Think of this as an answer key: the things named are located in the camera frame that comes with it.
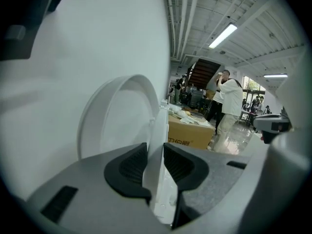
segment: window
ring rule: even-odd
[[[260,85],[256,83],[253,79],[249,78],[249,90],[260,90]]]
[[[253,79],[244,76],[243,79],[243,98],[251,106],[252,101],[258,96],[265,95],[265,88],[260,86],[259,83],[255,82]]]

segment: black rubber pad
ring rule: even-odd
[[[196,189],[209,173],[204,160],[169,143],[164,143],[164,164],[179,191]]]
[[[64,186],[41,210],[41,213],[54,223],[58,223],[66,208],[74,198],[77,188]]]
[[[110,161],[104,169],[107,183],[125,197],[152,198],[151,192],[142,187],[143,172],[147,165],[147,144],[118,156]]]

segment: fluorescent ceiling light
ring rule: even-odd
[[[216,48],[226,37],[232,34],[237,27],[234,24],[229,24],[225,30],[213,41],[212,44],[209,45],[209,48],[214,49]]]
[[[265,78],[285,78],[287,74],[264,75]]]

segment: khaki pants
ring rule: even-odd
[[[230,131],[233,127],[235,122],[239,119],[239,116],[225,114],[222,118],[218,129],[217,129],[217,138],[214,141],[213,150],[215,152],[221,152],[222,147],[224,147],[224,142],[226,139],[226,134]]]
[[[211,107],[206,120],[210,121],[215,116],[215,114],[216,114],[215,133],[217,134],[218,126],[224,116],[224,113],[222,113],[222,103],[213,100],[211,102]]]

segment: person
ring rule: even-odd
[[[263,112],[264,112],[264,104],[263,104],[263,100],[264,100],[264,97],[261,96],[260,97],[260,100],[258,102],[258,105],[257,105],[257,112],[255,113],[256,115],[263,115]]]
[[[255,99],[253,99],[252,104],[257,103],[258,100],[259,100],[259,96],[256,96]]]
[[[264,108],[263,100],[264,100],[263,96],[260,97],[260,100],[258,99],[257,106],[255,107],[255,109],[256,109],[255,114],[257,116],[263,115],[263,113],[264,113],[265,108]],[[251,132],[252,133],[258,133],[258,131],[255,127],[253,127],[253,131],[251,131]]]
[[[168,91],[168,96],[169,96],[169,103],[172,103],[173,102],[173,99],[174,99],[174,96],[175,96],[175,85],[172,84],[170,87],[169,87],[169,91]]]
[[[235,79],[229,79],[224,84],[219,81],[218,88],[224,96],[222,105],[222,113],[224,113],[224,117],[218,126],[217,138],[212,147],[212,150],[215,152],[221,151],[221,147],[226,139],[226,134],[232,128],[234,123],[238,121],[241,113],[241,102],[243,100],[242,86]]]
[[[249,110],[249,109],[247,109],[248,105],[249,105],[249,103],[248,103],[248,104],[246,103],[246,104],[243,106],[243,110],[245,110],[245,111]]]
[[[269,105],[267,105],[267,106],[265,107],[265,109],[264,109],[263,114],[264,114],[264,115],[268,115],[270,112],[271,112],[270,107],[269,107]]]
[[[183,82],[185,81],[186,76],[183,75],[182,78],[177,82],[176,88],[175,88],[175,99],[174,103],[181,104],[180,102],[180,92],[183,89]]]
[[[228,81],[229,77],[230,77],[230,71],[225,69],[223,73],[218,73],[217,76],[214,78],[214,80],[216,82],[216,85],[218,86],[219,81],[221,84],[224,84],[225,82]],[[210,111],[206,118],[207,121],[210,121],[216,114],[216,122],[215,122],[215,134],[216,135],[217,135],[218,125],[223,117],[222,103],[223,103],[223,94],[222,92],[220,92],[220,89],[217,88],[217,91],[211,103]]]
[[[250,112],[255,114],[257,106],[258,106],[258,102],[254,99],[250,107]]]
[[[246,99],[243,99],[242,108],[246,105]]]

